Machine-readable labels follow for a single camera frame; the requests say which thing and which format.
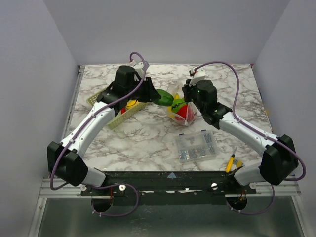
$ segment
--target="green object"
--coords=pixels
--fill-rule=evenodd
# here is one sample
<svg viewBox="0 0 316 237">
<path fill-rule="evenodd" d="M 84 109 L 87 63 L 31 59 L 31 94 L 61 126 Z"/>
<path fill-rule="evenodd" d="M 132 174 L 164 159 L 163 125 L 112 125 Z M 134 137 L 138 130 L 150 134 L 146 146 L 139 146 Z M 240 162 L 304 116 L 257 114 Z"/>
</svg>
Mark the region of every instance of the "green object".
<svg viewBox="0 0 316 237">
<path fill-rule="evenodd" d="M 187 104 L 188 103 L 185 102 L 184 99 L 176 99 L 171 105 L 171 111 L 176 114 L 183 106 Z"/>
<path fill-rule="evenodd" d="M 154 104 L 156 105 L 162 105 L 162 106 L 171 106 L 173 102 L 173 96 L 169 94 L 165 90 L 157 89 L 156 90 L 159 95 L 161 95 L 161 98 L 154 101 Z"/>
</svg>

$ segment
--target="gray wall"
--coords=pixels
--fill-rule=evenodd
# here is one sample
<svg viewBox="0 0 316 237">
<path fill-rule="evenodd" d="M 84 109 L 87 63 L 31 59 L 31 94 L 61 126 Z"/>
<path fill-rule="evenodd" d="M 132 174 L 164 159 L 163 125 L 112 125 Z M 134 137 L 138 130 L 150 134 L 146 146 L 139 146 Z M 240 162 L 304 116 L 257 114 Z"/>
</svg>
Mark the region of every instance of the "gray wall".
<svg viewBox="0 0 316 237">
<path fill-rule="evenodd" d="M 27 236 L 78 68 L 42 0 L 0 1 L 0 236 Z"/>
<path fill-rule="evenodd" d="M 44 0 L 80 64 L 255 61 L 289 0 Z"/>
<path fill-rule="evenodd" d="M 255 62 L 254 74 L 277 134 L 288 134 L 304 159 L 300 181 L 316 232 L 316 1 L 291 0 Z"/>
</svg>

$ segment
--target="yellow tool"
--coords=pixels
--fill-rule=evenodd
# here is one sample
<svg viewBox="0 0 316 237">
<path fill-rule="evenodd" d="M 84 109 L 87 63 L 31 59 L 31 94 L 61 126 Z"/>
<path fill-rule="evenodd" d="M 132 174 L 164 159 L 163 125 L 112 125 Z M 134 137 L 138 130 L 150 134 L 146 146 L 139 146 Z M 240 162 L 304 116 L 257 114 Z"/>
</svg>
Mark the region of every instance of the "yellow tool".
<svg viewBox="0 0 316 237">
<path fill-rule="evenodd" d="M 235 152 L 237 151 L 237 147 L 235 148 L 231 158 L 229 159 L 229 162 L 226 166 L 226 173 L 229 173 L 232 169 L 233 164 L 236 165 L 237 168 L 242 167 L 243 163 L 239 160 L 235 159 Z"/>
</svg>

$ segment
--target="yellow screwdriver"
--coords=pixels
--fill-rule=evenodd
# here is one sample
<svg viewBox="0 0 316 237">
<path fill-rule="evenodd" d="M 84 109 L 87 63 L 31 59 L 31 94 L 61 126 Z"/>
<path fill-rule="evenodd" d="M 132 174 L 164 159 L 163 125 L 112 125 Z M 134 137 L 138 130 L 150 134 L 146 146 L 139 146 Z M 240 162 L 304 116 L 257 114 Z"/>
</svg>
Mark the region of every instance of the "yellow screwdriver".
<svg viewBox="0 0 316 237">
<path fill-rule="evenodd" d="M 233 164 L 236 165 L 237 168 L 242 167 L 243 163 L 239 160 L 235 160 L 235 153 L 237 151 L 237 147 L 235 148 L 231 158 L 229 159 L 229 162 L 226 166 L 226 173 L 229 173 L 232 169 Z"/>
</svg>

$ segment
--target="marble tabletop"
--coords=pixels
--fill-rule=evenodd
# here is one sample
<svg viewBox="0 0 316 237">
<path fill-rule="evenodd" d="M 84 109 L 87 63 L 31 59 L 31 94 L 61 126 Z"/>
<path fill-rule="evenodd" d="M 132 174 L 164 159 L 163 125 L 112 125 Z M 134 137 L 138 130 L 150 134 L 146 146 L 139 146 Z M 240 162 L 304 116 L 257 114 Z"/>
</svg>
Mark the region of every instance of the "marble tabletop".
<svg viewBox="0 0 316 237">
<path fill-rule="evenodd" d="M 155 88 L 185 83 L 189 69 L 195 65 L 151 64 L 147 75 Z M 73 111 L 70 131 L 74 130 L 91 109 L 87 98 L 107 87 L 115 77 L 119 65 L 88 65 Z M 271 132 L 258 87 L 249 64 L 234 64 L 240 78 L 237 114 L 259 128 Z M 206 78 L 217 88 L 218 101 L 232 106 L 236 92 L 234 73 L 225 65 L 204 67 Z M 181 163 L 177 156 L 174 136 L 211 130 L 220 153 L 209 160 Z M 202 171 L 225 170 L 232 151 L 238 147 L 236 159 L 245 165 L 260 162 L 261 158 L 234 136 L 208 125 L 201 116 L 188 127 L 177 125 L 161 106 L 150 103 L 114 130 L 104 127 L 84 156 L 90 167 L 111 171 Z"/>
</svg>

